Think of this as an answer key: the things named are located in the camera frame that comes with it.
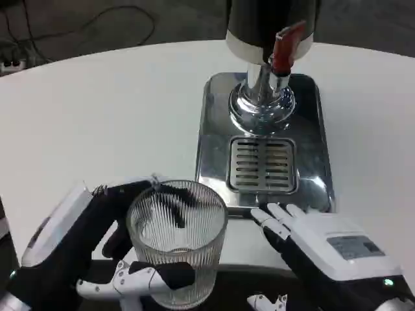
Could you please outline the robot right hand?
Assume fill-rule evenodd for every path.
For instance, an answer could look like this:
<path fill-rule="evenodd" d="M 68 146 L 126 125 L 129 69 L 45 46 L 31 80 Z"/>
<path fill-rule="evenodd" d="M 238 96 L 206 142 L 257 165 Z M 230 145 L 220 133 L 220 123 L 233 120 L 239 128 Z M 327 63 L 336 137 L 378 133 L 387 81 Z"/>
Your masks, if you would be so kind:
<path fill-rule="evenodd" d="M 339 213 L 268 203 L 250 210 L 320 310 L 413 310 L 401 266 Z"/>

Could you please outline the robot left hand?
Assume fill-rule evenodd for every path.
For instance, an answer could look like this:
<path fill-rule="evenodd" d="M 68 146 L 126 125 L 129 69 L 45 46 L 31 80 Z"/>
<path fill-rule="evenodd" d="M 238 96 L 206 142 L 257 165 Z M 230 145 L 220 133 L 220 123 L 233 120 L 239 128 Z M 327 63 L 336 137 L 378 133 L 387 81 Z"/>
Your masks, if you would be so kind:
<path fill-rule="evenodd" d="M 74 187 L 30 239 L 21 266 L 10 277 L 2 310 L 76 310 L 83 298 L 118 300 L 125 310 L 140 299 L 195 282 L 188 263 L 151 265 L 123 259 L 132 248 L 126 214 L 148 192 L 175 226 L 187 224 L 184 207 L 196 200 L 190 190 L 154 176 L 89 190 Z"/>

